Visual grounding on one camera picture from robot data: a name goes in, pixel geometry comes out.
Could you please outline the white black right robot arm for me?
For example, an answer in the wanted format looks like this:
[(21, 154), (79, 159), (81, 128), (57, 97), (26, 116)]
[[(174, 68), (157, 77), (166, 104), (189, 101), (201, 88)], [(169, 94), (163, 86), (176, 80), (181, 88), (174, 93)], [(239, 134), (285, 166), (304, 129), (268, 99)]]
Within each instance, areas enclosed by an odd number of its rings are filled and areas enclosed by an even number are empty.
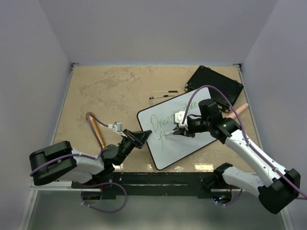
[(244, 133), (243, 127), (232, 118), (224, 118), (212, 99), (198, 103), (200, 115), (174, 114), (174, 135), (195, 137), (208, 132), (237, 153), (255, 172), (243, 172), (224, 163), (214, 170), (213, 182), (219, 188), (227, 185), (239, 187), (254, 196), (271, 213), (277, 214), (299, 198), (300, 174), (287, 170), (270, 158)]

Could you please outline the white whiteboard black frame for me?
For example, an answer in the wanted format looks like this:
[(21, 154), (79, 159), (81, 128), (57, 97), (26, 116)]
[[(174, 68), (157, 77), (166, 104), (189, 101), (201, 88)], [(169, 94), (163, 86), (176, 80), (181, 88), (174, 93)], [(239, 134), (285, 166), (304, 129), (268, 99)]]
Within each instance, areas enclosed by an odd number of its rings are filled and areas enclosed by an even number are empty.
[(184, 93), (137, 113), (141, 129), (152, 131), (147, 145), (158, 170), (163, 170), (216, 141), (208, 132), (198, 133), (193, 138), (169, 134), (176, 127), (173, 121), (174, 113), (188, 108), (188, 115), (199, 115), (198, 102), (211, 98), (209, 89), (204, 88), (198, 91), (191, 104), (188, 104), (193, 93), (194, 91)]

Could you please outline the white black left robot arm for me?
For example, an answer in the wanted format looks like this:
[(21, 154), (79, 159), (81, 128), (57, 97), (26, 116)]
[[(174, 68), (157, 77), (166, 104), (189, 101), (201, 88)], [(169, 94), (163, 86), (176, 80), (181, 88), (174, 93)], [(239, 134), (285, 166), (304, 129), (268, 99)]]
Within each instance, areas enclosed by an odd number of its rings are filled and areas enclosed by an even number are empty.
[(99, 184), (99, 177), (113, 172), (114, 166), (121, 165), (134, 148), (143, 148), (151, 134), (151, 130), (124, 129), (122, 141), (108, 145), (97, 156), (76, 150), (69, 141), (53, 144), (29, 155), (30, 176), (36, 186), (64, 180), (94, 188)]

